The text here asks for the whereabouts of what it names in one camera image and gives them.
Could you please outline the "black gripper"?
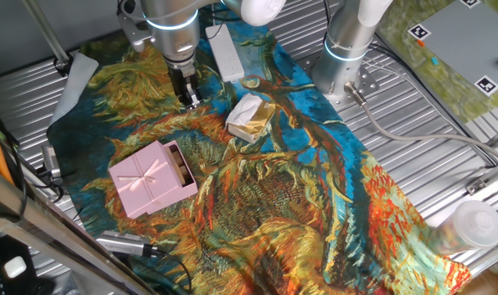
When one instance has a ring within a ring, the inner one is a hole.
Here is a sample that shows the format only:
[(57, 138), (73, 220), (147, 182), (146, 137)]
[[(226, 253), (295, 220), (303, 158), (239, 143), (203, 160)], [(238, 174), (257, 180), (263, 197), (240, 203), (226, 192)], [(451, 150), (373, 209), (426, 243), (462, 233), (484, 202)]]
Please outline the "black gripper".
[(196, 109), (203, 103), (203, 98), (198, 90), (197, 75), (191, 74), (185, 77), (181, 70), (169, 68), (169, 77), (175, 94), (179, 101), (189, 111)]

